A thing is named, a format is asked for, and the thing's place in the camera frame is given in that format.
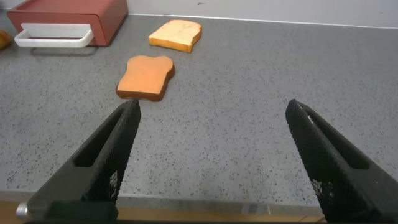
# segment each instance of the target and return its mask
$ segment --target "light bread slice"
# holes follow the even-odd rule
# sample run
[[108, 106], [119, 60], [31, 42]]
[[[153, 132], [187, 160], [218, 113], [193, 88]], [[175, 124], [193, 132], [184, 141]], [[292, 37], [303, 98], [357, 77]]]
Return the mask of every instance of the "light bread slice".
[[116, 87], [120, 98], [162, 100], [169, 80], [174, 76], [173, 61], [166, 57], [135, 56]]
[[151, 34], [149, 44], [190, 53], [200, 39], [201, 25], [185, 20], [171, 20]]

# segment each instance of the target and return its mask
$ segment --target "toast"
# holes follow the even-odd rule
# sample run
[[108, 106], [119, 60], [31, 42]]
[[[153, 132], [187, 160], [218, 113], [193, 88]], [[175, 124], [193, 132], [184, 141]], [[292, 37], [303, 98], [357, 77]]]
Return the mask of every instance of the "toast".
[[126, 72], [116, 87], [116, 94], [120, 98], [160, 101], [173, 76], [174, 64], [170, 58], [135, 56], [127, 62]]
[[148, 39], [150, 45], [190, 53], [200, 36], [201, 25], [199, 23], [176, 19], [162, 25]]

